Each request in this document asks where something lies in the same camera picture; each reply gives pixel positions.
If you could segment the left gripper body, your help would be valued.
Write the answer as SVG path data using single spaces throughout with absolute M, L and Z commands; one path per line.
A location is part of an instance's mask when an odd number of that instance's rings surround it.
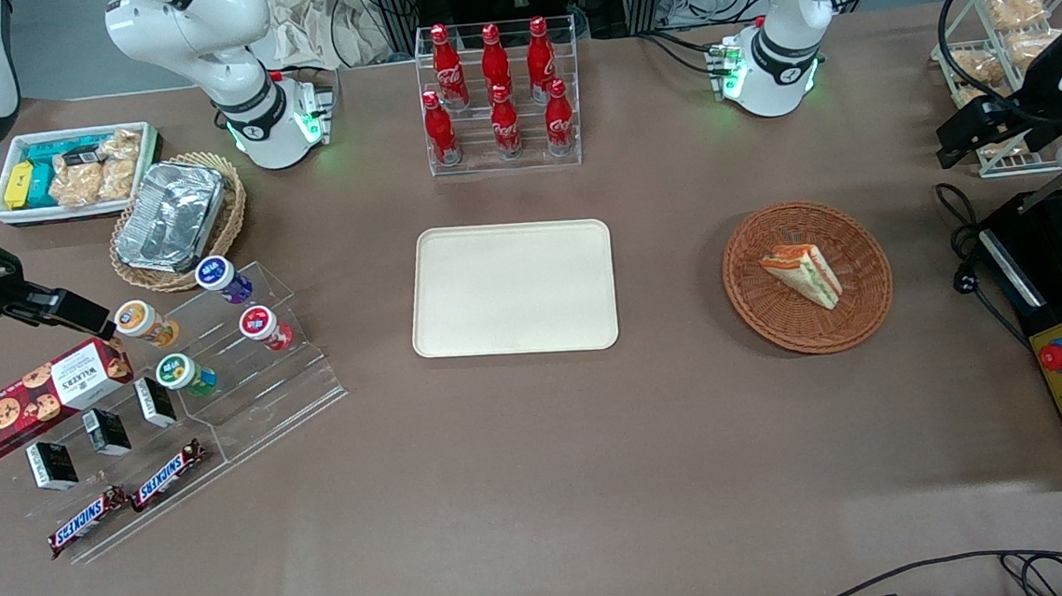
M 1062 136 L 1062 35 L 1032 62 L 1024 85 L 1013 95 L 1009 121 L 1023 132 L 1030 152 L 1042 151 Z

